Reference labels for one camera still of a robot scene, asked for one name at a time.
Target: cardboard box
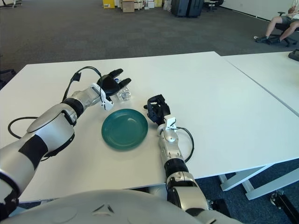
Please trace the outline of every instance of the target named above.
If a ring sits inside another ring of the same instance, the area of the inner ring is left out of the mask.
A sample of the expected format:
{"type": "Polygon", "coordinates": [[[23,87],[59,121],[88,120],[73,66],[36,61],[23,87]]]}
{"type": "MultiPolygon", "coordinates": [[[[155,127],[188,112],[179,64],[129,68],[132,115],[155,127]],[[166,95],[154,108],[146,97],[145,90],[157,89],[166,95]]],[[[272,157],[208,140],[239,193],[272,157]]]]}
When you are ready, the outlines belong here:
{"type": "Polygon", "coordinates": [[[115,8],[114,0],[103,0],[104,8],[115,8]]]}
{"type": "Polygon", "coordinates": [[[162,0],[154,0],[155,7],[162,7],[162,0]]]}
{"type": "Polygon", "coordinates": [[[153,1],[149,1],[148,2],[148,7],[149,8],[154,8],[155,7],[155,3],[153,1]]]}
{"type": "Polygon", "coordinates": [[[124,13],[133,13],[135,11],[134,9],[134,0],[122,0],[122,11],[124,13]]]}

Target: table leg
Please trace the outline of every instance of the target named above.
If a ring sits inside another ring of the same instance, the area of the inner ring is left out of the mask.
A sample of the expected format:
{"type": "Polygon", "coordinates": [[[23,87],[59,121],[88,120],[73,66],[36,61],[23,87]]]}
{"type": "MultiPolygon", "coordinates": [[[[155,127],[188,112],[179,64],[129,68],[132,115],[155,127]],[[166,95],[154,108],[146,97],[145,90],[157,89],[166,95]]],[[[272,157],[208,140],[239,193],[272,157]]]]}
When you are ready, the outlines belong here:
{"type": "Polygon", "coordinates": [[[243,183],[244,181],[250,179],[251,177],[259,174],[265,169],[268,169],[270,166],[272,165],[267,165],[264,167],[258,167],[254,169],[248,169],[248,170],[236,172],[236,174],[229,179],[227,179],[225,175],[219,175],[219,179],[222,182],[222,184],[220,185],[221,189],[223,191],[230,190],[235,186],[239,185],[240,183],[243,183]]]}
{"type": "Polygon", "coordinates": [[[297,181],[299,181],[299,168],[257,189],[249,189],[249,191],[246,193],[246,197],[248,198],[248,200],[252,200],[265,194],[271,193],[277,189],[283,188],[292,183],[295,183],[297,181]]]}

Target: green plate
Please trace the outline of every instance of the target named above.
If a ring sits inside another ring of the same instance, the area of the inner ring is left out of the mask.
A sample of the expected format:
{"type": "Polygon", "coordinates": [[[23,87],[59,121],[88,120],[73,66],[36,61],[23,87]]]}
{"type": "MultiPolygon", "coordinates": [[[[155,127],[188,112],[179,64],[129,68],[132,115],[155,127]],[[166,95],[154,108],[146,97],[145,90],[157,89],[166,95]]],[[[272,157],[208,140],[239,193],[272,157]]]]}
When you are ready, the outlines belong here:
{"type": "Polygon", "coordinates": [[[122,109],[105,119],[102,136],[109,146],[129,150],[144,140],[148,128],[148,122],[141,113],[132,109],[122,109]]]}

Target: person's leg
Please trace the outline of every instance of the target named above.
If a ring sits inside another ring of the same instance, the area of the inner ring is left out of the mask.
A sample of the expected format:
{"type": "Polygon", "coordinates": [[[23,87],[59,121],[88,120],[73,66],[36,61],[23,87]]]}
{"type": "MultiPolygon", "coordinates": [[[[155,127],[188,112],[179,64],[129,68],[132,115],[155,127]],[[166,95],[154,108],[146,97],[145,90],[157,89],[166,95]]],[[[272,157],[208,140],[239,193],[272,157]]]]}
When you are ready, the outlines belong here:
{"type": "Polygon", "coordinates": [[[260,37],[258,39],[256,39],[257,43],[266,43],[268,42],[269,36],[272,33],[272,31],[275,28],[275,25],[277,23],[283,23],[283,24],[290,24],[291,23],[291,19],[287,16],[276,16],[274,17],[271,22],[269,23],[268,27],[267,27],[267,32],[266,32],[266,36],[260,37]]]}
{"type": "Polygon", "coordinates": [[[280,36],[280,41],[294,33],[294,31],[299,27],[299,21],[292,22],[290,27],[280,36]]]}
{"type": "Polygon", "coordinates": [[[266,37],[269,37],[270,34],[273,32],[276,23],[283,23],[283,20],[285,20],[285,17],[281,17],[281,16],[274,17],[268,25],[266,37]]]}

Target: white table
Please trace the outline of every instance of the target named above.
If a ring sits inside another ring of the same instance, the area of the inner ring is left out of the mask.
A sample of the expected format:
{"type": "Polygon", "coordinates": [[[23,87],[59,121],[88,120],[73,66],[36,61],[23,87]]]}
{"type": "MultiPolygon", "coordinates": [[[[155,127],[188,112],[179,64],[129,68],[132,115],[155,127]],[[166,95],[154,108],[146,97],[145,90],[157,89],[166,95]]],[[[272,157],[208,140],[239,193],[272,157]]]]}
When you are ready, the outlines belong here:
{"type": "MultiPolygon", "coordinates": [[[[121,108],[146,116],[142,106],[157,94],[165,97],[177,125],[193,134],[195,151],[187,166],[195,178],[299,158],[298,117],[215,52],[27,65],[0,91],[5,105],[0,108],[0,146],[16,140],[7,132],[11,120],[38,116],[59,103],[73,73],[87,65],[102,74],[123,68],[120,78],[132,78],[132,98],[109,112],[99,105],[88,108],[75,126],[75,140],[40,164],[21,202],[164,183],[157,126],[149,119],[146,139],[128,152],[109,148],[100,134],[104,119],[121,108]]],[[[84,71],[70,94],[97,79],[84,71]]],[[[20,121],[12,129],[22,134],[27,126],[28,121],[20,121]]],[[[179,141],[188,155],[188,136],[179,133],[179,141]]]]}
{"type": "MultiPolygon", "coordinates": [[[[288,58],[289,52],[225,56],[227,61],[237,67],[244,75],[251,78],[265,91],[281,102],[286,108],[299,117],[299,62],[288,58]]],[[[254,189],[249,178],[270,167],[238,172],[235,176],[226,179],[220,176],[223,190],[229,190],[242,183],[249,200],[273,192],[286,185],[299,181],[299,168],[254,189]]]]}

